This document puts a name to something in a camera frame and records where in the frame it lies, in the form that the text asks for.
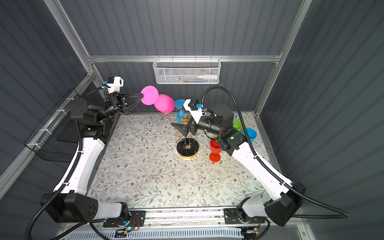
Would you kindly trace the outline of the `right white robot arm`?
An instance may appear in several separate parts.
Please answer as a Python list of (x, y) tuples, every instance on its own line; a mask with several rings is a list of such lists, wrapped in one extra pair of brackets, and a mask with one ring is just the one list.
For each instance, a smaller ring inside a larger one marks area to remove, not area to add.
[(303, 198), (299, 194), (305, 192), (305, 187), (302, 184), (295, 186), (254, 150), (246, 132), (234, 127), (234, 113), (229, 106), (217, 104), (209, 110), (198, 101), (187, 99), (182, 109), (190, 115), (190, 119), (187, 124), (174, 123), (174, 128), (185, 137), (196, 131), (215, 135), (212, 141), (240, 162), (267, 191), (270, 199), (263, 204), (251, 198), (240, 203), (237, 212), (241, 221), (247, 222), (251, 217), (268, 217), (276, 225), (285, 226), (302, 206)]

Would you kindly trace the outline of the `red wine glass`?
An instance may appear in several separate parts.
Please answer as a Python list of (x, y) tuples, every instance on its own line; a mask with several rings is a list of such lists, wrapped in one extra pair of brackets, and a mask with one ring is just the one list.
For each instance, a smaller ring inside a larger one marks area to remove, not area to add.
[(220, 146), (216, 143), (215, 141), (216, 139), (213, 139), (210, 141), (210, 149), (211, 149), (211, 153), (209, 155), (209, 159), (213, 162), (213, 163), (217, 163), (221, 160), (221, 155), (220, 153), (222, 152), (222, 149), (220, 148)]

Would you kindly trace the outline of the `pink wine glass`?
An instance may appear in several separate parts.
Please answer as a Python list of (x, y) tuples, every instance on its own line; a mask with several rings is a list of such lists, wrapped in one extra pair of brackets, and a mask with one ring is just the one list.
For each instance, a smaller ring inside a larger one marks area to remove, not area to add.
[(154, 107), (163, 114), (171, 113), (175, 108), (175, 101), (164, 94), (159, 94), (159, 91), (154, 86), (146, 86), (141, 90), (141, 94), (144, 96), (141, 102), (144, 105)]

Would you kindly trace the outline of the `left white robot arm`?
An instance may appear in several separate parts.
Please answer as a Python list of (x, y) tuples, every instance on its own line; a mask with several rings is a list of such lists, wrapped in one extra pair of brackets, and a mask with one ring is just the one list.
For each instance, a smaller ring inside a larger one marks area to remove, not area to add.
[(74, 157), (51, 194), (41, 199), (42, 210), (56, 223), (90, 223), (118, 219), (127, 223), (132, 218), (127, 204), (99, 202), (87, 195), (88, 184), (107, 141), (104, 120), (127, 115), (144, 97), (143, 94), (107, 95), (104, 105), (91, 105), (82, 97), (71, 100), (70, 118), (76, 123), (78, 147)]

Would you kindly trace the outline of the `green wine glass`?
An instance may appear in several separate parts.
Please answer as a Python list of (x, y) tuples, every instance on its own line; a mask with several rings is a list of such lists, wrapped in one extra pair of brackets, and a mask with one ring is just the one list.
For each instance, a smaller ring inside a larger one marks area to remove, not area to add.
[(242, 130), (242, 124), (240, 121), (237, 121), (237, 120), (234, 120), (233, 121), (233, 127), (237, 130), (237, 131), (241, 131)]
[(210, 139), (210, 140), (214, 140), (216, 137), (217, 137), (217, 135), (214, 135), (214, 134), (211, 134), (211, 133), (208, 133), (208, 132), (204, 132), (205, 133), (205, 135)]

